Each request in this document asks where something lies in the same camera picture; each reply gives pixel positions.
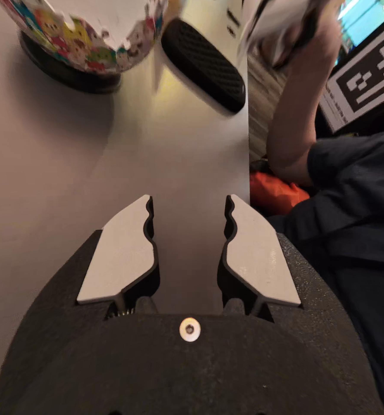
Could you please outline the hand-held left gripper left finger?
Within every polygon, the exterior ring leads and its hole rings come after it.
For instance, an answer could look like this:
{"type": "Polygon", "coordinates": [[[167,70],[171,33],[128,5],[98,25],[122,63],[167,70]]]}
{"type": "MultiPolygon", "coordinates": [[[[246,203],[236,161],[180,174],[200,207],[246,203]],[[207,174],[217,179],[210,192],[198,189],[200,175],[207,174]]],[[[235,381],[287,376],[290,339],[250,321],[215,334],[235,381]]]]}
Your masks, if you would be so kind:
{"type": "Polygon", "coordinates": [[[138,298],[157,291],[153,218],[153,198],[143,195],[106,223],[77,296],[79,305],[112,301],[118,310],[131,310],[138,298]]]}

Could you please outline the black padded wrist rest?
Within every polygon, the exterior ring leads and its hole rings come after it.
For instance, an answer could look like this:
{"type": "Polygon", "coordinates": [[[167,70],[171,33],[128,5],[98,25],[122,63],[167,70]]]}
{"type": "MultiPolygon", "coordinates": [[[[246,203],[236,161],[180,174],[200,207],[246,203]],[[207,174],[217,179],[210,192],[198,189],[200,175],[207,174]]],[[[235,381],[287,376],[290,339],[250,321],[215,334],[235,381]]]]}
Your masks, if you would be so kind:
{"type": "Polygon", "coordinates": [[[233,114],[246,103],[245,82],[232,63],[200,32],[175,18],[161,37],[164,53],[197,87],[233,114]]]}

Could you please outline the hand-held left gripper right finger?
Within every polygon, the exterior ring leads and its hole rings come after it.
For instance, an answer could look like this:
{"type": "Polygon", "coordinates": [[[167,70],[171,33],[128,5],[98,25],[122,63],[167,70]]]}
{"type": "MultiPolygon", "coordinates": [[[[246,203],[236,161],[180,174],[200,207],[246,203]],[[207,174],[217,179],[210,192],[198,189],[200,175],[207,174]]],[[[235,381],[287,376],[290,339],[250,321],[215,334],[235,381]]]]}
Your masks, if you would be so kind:
{"type": "Polygon", "coordinates": [[[227,195],[225,243],[217,269],[223,307],[240,300],[245,315],[268,304],[301,308],[301,299],[273,226],[236,194],[227,195]]]}

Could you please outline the black white marker sign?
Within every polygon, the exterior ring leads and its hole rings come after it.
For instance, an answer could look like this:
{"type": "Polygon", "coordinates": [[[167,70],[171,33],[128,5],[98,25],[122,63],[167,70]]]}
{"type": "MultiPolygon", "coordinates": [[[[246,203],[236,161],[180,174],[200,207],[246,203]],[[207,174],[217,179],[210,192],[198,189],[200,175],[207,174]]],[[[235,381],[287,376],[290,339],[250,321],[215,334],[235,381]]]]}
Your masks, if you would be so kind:
{"type": "Polygon", "coordinates": [[[319,109],[330,134],[361,127],[384,110],[384,23],[335,66],[319,109]]]}

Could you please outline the half-built colourful puzzle ball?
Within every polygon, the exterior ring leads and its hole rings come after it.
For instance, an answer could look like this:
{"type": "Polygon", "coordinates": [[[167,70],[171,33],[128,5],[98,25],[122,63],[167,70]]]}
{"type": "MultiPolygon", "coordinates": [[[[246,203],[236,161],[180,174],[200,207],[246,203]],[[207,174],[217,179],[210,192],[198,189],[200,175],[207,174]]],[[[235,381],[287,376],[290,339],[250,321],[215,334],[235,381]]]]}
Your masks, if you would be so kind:
{"type": "Polygon", "coordinates": [[[120,75],[142,62],[163,26],[164,0],[0,0],[43,51],[77,70],[120,75]]]}

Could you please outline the red orange item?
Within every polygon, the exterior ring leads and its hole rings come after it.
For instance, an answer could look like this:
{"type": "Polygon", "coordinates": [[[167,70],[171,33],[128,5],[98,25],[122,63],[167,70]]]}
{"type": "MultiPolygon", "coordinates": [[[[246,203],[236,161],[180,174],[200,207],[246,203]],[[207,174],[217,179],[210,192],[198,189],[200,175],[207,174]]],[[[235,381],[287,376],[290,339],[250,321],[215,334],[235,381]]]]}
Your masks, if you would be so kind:
{"type": "Polygon", "coordinates": [[[250,173],[250,205],[267,215],[287,215],[310,195],[293,183],[259,171],[250,173]]]}

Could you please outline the black round ball stand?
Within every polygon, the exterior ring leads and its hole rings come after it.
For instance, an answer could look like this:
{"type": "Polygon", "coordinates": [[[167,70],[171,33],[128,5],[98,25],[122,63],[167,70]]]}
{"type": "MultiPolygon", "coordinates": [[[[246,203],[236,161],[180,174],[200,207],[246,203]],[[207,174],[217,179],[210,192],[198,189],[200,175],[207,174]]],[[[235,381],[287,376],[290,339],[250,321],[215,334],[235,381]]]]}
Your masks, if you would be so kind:
{"type": "Polygon", "coordinates": [[[77,70],[48,54],[23,31],[19,31],[18,38],[22,50],[36,67],[65,86],[96,95],[114,93],[121,86],[122,77],[120,74],[96,75],[77,70]]]}

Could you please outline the person's dark blue shirt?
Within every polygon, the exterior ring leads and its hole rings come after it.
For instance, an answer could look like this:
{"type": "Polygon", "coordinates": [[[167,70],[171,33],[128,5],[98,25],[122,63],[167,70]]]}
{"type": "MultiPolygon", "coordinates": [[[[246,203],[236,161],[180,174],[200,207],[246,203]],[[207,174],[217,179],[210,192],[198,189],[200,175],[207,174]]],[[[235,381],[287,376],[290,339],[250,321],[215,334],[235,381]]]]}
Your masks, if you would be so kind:
{"type": "Polygon", "coordinates": [[[344,306],[384,404],[384,132],[320,140],[307,167],[318,193],[268,221],[344,306]]]}

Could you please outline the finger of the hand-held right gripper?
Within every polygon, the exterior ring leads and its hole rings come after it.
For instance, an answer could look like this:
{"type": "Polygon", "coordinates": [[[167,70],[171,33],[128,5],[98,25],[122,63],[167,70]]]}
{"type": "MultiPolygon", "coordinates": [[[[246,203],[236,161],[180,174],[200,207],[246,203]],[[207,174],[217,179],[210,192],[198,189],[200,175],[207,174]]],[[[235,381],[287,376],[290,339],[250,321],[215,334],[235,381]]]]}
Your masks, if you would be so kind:
{"type": "Polygon", "coordinates": [[[277,64],[284,56],[284,37],[289,28],[300,24],[310,7],[308,0],[246,0],[241,10],[239,62],[252,48],[267,40],[268,64],[277,64]]]}

